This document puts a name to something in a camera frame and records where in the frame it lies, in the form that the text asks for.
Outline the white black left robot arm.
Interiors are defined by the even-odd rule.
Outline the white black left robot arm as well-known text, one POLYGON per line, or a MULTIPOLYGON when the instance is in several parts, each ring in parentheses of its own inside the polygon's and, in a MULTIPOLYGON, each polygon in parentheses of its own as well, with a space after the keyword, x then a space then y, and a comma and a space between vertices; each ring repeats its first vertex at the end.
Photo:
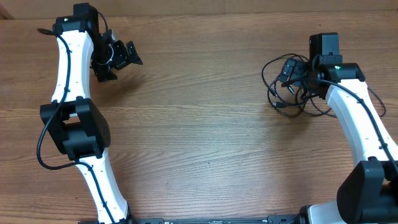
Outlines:
POLYGON ((73 15, 58 17, 41 34, 56 37, 59 62, 51 102, 40 107, 44 128, 37 143, 37 160, 48 170, 75 166, 94 200, 96 223, 135 223, 109 160, 109 124, 90 96, 90 73, 99 82, 117 80, 115 70, 142 64, 133 42, 124 44, 109 27, 100 31, 104 16, 87 2, 74 4, 73 15))

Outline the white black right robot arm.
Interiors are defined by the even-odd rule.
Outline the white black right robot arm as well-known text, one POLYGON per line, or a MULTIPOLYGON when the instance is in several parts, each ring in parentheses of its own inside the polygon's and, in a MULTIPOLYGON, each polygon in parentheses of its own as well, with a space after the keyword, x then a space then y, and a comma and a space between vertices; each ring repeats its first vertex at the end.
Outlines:
POLYGON ((397 144, 384 127, 356 63, 344 63, 337 33, 309 38, 308 62, 282 68, 282 86, 320 97, 334 111, 349 142, 354 168, 336 198, 303 207, 297 223, 397 223, 397 144))

